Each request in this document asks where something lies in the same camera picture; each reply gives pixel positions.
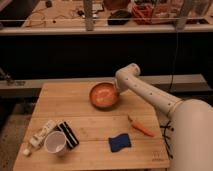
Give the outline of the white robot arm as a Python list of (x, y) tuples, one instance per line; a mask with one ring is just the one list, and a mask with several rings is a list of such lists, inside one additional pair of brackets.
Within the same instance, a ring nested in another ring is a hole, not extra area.
[(140, 68), (131, 63), (115, 74), (119, 93), (132, 90), (165, 114), (172, 123), (168, 171), (213, 171), (213, 107), (197, 100), (182, 100), (139, 78)]

